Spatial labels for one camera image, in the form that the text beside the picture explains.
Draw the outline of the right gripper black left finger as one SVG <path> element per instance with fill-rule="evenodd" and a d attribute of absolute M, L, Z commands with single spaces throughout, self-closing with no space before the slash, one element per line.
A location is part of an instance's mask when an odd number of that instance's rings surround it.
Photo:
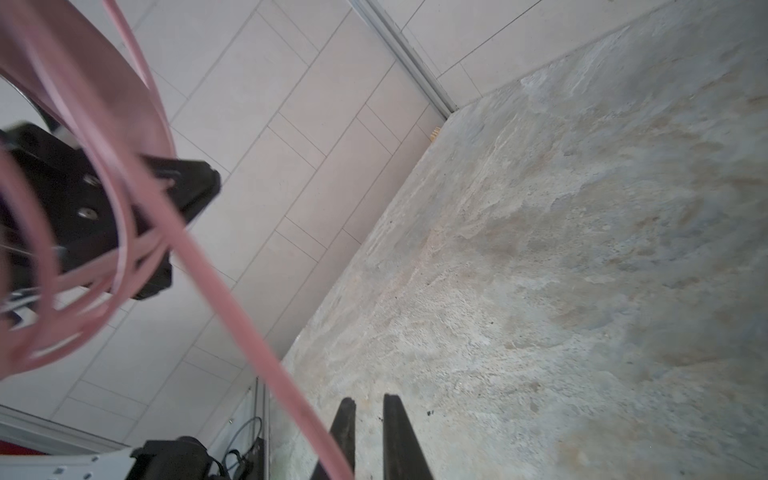
<path fill-rule="evenodd" d="M 352 473 L 355 472 L 356 411 L 355 401 L 350 397 L 343 398 L 329 430 Z"/>

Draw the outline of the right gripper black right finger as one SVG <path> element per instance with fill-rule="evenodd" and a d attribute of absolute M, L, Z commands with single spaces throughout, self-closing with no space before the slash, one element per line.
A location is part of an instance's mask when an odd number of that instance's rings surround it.
<path fill-rule="evenodd" d="M 403 402 L 393 394 L 383 399 L 383 478 L 434 479 Z"/>

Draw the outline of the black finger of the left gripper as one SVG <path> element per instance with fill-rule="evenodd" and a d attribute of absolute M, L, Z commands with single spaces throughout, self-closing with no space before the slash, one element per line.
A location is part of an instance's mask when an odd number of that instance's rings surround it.
<path fill-rule="evenodd" d="M 116 251 L 116 220 L 106 192 L 82 148 L 73 148 L 30 123 L 1 130 L 1 146 L 21 168 L 53 230 L 54 253 L 62 273 Z M 144 156 L 157 180 L 166 181 L 171 203 L 185 223 L 191 222 L 218 195 L 221 176 L 198 160 Z M 31 250 L 1 199 L 1 248 L 9 254 L 9 300 L 37 295 Z M 165 254 L 147 283 L 132 297 L 145 300 L 172 286 L 173 267 Z"/>

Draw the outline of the pink cat-ear headphones with cable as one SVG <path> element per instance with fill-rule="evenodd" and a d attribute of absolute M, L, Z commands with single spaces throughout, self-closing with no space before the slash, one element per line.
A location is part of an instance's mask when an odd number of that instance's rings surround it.
<path fill-rule="evenodd" d="M 198 290 L 309 441 L 327 475 L 332 479 L 353 478 L 354 473 L 340 447 L 325 431 L 311 405 L 186 232 L 167 195 L 120 138 L 106 107 L 65 51 L 62 41 L 25 1 L 9 2 L 2 19 L 21 43 L 68 125 L 92 155 L 97 172 L 105 182 L 120 177 L 133 202 L 157 227 L 161 240 L 177 251 Z"/>

